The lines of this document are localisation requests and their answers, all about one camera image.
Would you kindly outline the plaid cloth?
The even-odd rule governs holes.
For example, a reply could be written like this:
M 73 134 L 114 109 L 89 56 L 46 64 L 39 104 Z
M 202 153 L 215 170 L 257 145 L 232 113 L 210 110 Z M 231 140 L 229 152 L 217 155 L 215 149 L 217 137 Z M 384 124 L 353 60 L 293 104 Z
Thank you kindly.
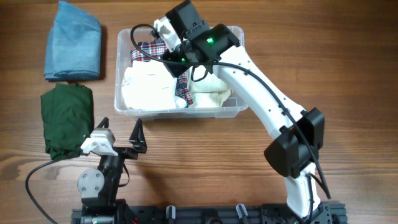
M 165 42 L 162 39 L 153 40 L 152 42 L 138 42 L 140 49 L 148 53 L 150 56 L 157 59 L 161 59 L 163 53 L 168 49 Z M 149 62 L 151 59 L 142 54 L 137 49 L 130 52 L 131 63 L 133 62 Z M 177 78 L 177 84 L 175 87 L 175 96 L 184 99 L 187 103 L 186 107 L 193 104 L 193 96 L 188 89 L 188 74 L 187 72 L 182 73 Z

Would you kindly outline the dark green cloth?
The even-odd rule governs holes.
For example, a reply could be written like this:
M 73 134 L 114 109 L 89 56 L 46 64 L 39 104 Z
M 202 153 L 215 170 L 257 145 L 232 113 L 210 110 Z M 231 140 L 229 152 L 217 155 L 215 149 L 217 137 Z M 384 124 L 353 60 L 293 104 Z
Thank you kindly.
M 40 100 L 45 152 L 52 160 L 82 155 L 81 145 L 94 128 L 92 90 L 77 83 L 58 83 Z

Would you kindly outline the white cloth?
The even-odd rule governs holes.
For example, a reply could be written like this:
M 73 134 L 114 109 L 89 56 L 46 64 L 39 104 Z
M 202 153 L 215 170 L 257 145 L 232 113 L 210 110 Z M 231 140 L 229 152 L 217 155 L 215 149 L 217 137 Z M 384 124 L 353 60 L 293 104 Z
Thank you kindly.
M 155 60 L 134 61 L 125 69 L 121 94 L 127 108 L 134 110 L 168 110 L 187 106 L 175 94 L 177 79 L 164 64 Z

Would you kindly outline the cream cloth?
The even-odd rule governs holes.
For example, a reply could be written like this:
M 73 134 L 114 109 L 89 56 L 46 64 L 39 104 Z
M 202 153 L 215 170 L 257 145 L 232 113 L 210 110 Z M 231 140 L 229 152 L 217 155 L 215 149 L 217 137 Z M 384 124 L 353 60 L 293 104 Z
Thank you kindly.
M 230 97 L 231 89 L 214 74 L 199 82 L 188 81 L 193 103 L 189 108 L 219 108 Z

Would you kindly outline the clear plastic storage container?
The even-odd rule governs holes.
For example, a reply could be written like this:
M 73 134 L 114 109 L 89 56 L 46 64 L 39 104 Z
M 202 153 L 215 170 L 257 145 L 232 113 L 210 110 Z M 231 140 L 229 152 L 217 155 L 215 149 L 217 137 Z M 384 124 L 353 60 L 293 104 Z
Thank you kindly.
M 131 51 L 135 49 L 131 43 L 130 29 L 123 29 L 118 34 L 116 54 L 116 78 L 114 91 L 114 109 L 117 113 L 133 118 L 153 119 L 183 119 L 183 118 L 234 118 L 248 108 L 245 101 L 236 93 L 220 108 L 182 108 L 173 110 L 134 110 L 126 107 L 121 94 L 122 80 L 125 69 L 131 66 Z

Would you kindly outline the blue towel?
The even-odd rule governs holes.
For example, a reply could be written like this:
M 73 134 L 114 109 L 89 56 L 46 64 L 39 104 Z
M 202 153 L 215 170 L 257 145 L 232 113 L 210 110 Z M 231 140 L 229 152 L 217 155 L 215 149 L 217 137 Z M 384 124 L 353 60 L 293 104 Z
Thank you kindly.
M 101 38 L 101 25 L 96 17 L 66 1 L 60 1 L 47 38 L 45 80 L 57 82 L 99 78 Z

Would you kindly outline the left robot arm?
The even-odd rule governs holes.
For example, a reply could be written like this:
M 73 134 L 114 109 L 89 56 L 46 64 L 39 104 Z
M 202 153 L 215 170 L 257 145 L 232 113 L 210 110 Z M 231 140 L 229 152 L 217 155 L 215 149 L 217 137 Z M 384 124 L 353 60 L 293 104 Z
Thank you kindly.
M 73 210 L 72 223 L 139 223 L 137 215 L 124 199 L 117 199 L 122 173 L 128 173 L 125 160 L 136 160 L 147 152 L 142 120 L 138 119 L 129 137 L 131 147 L 117 147 L 116 138 L 109 129 L 109 119 L 104 118 L 81 145 L 84 154 L 100 156 L 95 169 L 85 170 L 78 178 L 81 193 L 81 210 Z

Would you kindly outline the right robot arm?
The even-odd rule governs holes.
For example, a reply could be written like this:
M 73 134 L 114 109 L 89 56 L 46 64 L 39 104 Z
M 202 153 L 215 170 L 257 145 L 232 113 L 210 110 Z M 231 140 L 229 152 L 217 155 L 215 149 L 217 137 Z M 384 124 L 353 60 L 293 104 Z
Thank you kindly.
M 300 223 L 312 223 L 320 206 L 316 187 L 330 195 L 318 161 L 325 128 L 320 110 L 307 111 L 283 94 L 251 60 L 239 38 L 224 24 L 210 27 L 191 1 L 156 20 L 154 34 L 168 48 L 162 59 L 173 76 L 203 66 L 253 110 L 273 139 L 264 156 L 284 177 L 288 208 Z

